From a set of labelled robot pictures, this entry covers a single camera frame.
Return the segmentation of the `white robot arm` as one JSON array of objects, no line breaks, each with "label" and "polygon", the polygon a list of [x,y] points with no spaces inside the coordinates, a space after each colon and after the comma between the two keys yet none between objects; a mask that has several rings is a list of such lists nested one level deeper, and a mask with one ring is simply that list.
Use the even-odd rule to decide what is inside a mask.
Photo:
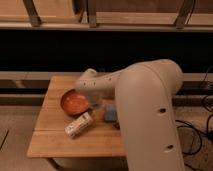
[{"label": "white robot arm", "polygon": [[172,106],[182,82],[181,68],[160,59],[103,76],[88,69],[74,87],[89,100],[115,98],[129,171],[185,171]]}]

